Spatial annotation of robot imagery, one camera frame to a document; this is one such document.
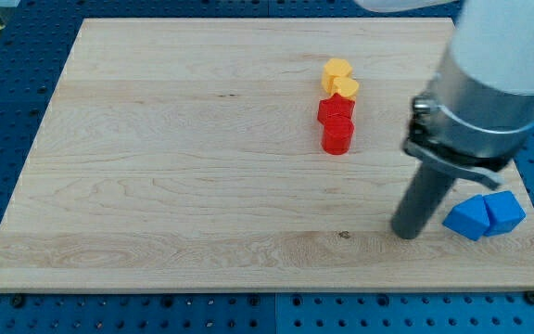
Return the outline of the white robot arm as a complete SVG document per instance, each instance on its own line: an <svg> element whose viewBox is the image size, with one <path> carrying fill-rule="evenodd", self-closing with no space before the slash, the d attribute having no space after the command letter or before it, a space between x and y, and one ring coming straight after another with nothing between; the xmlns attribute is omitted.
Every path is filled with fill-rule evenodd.
<svg viewBox="0 0 534 334"><path fill-rule="evenodd" d="M534 0L466 0L442 59L412 100L414 185L494 189L534 127Z"/></svg>

